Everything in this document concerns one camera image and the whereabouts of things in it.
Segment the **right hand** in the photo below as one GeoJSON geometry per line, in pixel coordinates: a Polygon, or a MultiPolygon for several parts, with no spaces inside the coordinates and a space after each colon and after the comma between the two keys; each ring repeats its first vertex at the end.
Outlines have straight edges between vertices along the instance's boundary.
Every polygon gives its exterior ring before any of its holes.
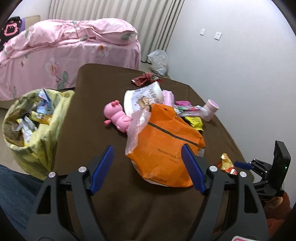
{"type": "Polygon", "coordinates": [[[287,192],[282,197],[273,197],[264,207],[268,230],[272,236],[287,219],[291,212],[290,198],[287,192]]]}

